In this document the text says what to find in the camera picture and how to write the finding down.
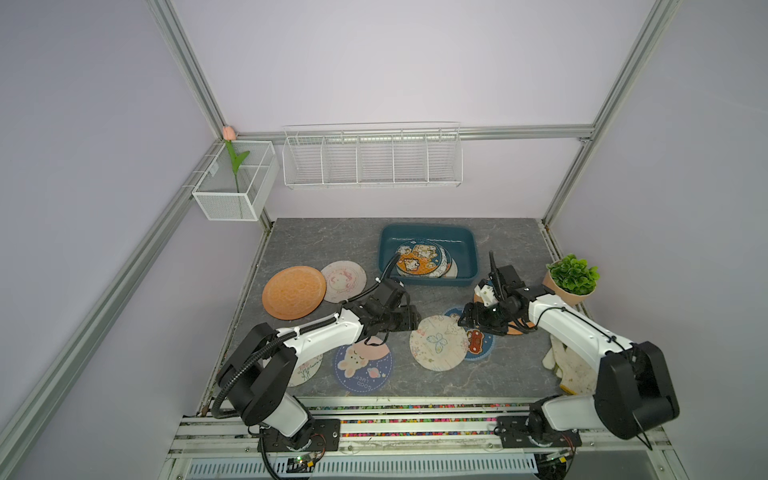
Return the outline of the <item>small blue coaster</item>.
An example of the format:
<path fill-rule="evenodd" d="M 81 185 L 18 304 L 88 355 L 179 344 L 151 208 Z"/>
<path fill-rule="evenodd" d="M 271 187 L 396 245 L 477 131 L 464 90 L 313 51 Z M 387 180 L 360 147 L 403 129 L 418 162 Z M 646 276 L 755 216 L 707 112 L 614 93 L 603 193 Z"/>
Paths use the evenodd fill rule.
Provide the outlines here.
<path fill-rule="evenodd" d="M 463 330 L 467 340 L 464 361 L 478 362 L 487 358 L 494 346 L 494 336 L 483 333 L 475 328 L 464 327 Z M 459 347 L 456 333 L 457 331 L 454 328 L 451 328 L 447 338 L 448 344 L 446 345 L 446 348 L 451 354 L 456 352 Z"/>

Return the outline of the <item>orange blue bears coaster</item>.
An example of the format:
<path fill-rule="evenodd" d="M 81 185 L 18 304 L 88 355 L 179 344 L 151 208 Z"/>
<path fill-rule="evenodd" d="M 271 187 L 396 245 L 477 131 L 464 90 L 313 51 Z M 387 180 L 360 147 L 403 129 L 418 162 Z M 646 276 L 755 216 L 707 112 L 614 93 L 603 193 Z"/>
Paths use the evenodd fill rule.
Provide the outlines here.
<path fill-rule="evenodd" d="M 443 247 L 427 240 L 406 241 L 396 253 L 399 255 L 397 271 L 407 277 L 442 277 L 451 262 Z"/>

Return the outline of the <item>white butterfly coaster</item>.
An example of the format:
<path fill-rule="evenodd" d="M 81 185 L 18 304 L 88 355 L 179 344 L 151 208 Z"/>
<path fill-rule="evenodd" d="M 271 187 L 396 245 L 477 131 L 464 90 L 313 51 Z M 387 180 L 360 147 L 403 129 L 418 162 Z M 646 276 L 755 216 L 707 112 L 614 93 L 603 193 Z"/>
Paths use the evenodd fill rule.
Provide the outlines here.
<path fill-rule="evenodd" d="M 420 321 L 409 338 L 410 352 L 423 368 L 445 372 L 460 365 L 468 351 L 466 331 L 454 318 L 434 315 Z"/>

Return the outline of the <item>purple pink bunny coaster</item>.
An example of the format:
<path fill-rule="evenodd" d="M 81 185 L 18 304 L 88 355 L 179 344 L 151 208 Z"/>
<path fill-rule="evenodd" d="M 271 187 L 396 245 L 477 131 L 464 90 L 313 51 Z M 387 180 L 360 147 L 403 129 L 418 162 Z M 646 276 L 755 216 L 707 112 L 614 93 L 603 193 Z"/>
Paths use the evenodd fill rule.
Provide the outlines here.
<path fill-rule="evenodd" d="M 379 337 L 339 347 L 333 371 L 341 386 L 355 394 L 368 394 L 381 389 L 394 370 L 394 356 Z"/>

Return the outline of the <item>teal plastic storage box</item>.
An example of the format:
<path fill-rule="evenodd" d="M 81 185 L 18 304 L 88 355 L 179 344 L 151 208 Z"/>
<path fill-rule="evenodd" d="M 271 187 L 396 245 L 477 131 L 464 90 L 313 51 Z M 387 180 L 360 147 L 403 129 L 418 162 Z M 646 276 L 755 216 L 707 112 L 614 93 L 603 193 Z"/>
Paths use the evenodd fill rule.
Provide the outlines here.
<path fill-rule="evenodd" d="M 394 223 L 383 228 L 378 267 L 384 272 L 392 257 L 399 259 L 391 276 L 403 283 L 467 286 L 479 273 L 474 234 L 465 227 L 434 223 Z"/>

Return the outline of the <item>white flowers bunny coaster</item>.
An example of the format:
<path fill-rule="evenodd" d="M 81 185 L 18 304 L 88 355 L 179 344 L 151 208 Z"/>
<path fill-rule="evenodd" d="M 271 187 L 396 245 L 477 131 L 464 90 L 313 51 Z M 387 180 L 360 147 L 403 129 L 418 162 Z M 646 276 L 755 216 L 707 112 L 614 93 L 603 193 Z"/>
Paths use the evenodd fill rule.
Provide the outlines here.
<path fill-rule="evenodd" d="M 458 275 L 458 266 L 456 264 L 456 261 L 454 259 L 451 260 L 449 264 L 449 268 L 446 270 L 446 272 L 442 275 L 443 279 L 455 279 Z"/>

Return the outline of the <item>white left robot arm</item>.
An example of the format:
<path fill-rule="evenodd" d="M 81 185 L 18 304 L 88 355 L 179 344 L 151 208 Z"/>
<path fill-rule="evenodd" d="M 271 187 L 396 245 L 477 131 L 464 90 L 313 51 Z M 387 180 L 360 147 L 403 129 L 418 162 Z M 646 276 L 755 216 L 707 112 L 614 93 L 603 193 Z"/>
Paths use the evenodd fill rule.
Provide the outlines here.
<path fill-rule="evenodd" d="M 216 419 L 238 417 L 247 426 L 277 431 L 294 442 L 312 434 L 314 419 L 287 393 L 294 371 L 342 346 L 417 329 L 421 315 L 404 285 L 381 279 L 337 311 L 297 327 L 253 327 L 221 366 L 210 406 Z"/>

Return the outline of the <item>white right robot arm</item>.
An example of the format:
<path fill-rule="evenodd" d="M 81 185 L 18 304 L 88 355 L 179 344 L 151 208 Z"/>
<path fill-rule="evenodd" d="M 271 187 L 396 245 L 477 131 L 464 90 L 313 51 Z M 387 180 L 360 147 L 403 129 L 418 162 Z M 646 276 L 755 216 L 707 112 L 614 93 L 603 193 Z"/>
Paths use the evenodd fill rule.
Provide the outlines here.
<path fill-rule="evenodd" d="M 597 374 L 590 395 L 552 396 L 534 403 L 523 432 L 548 446 L 570 431 L 603 429 L 622 440 L 675 420 L 680 406 L 662 350 L 634 342 L 579 314 L 547 284 L 527 286 L 513 266 L 491 268 L 458 323 L 502 336 L 544 330 Z"/>

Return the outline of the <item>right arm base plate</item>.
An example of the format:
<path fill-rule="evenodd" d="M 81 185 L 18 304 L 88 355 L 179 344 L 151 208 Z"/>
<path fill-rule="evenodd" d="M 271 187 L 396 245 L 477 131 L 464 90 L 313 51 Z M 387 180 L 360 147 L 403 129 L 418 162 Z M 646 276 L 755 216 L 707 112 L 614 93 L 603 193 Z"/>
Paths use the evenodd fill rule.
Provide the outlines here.
<path fill-rule="evenodd" d="M 577 430 L 557 431 L 540 416 L 499 416 L 493 429 L 503 448 L 575 448 L 582 445 Z"/>

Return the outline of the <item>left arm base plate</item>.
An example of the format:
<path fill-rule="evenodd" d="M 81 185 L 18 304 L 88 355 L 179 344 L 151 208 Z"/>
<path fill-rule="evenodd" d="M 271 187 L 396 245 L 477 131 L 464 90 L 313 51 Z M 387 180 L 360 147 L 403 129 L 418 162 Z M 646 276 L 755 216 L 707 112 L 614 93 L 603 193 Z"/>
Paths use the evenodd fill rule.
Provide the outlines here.
<path fill-rule="evenodd" d="M 259 430 L 264 447 L 272 452 L 337 451 L 341 440 L 341 421 L 331 418 L 311 418 L 293 436 L 284 436 L 277 429 Z"/>

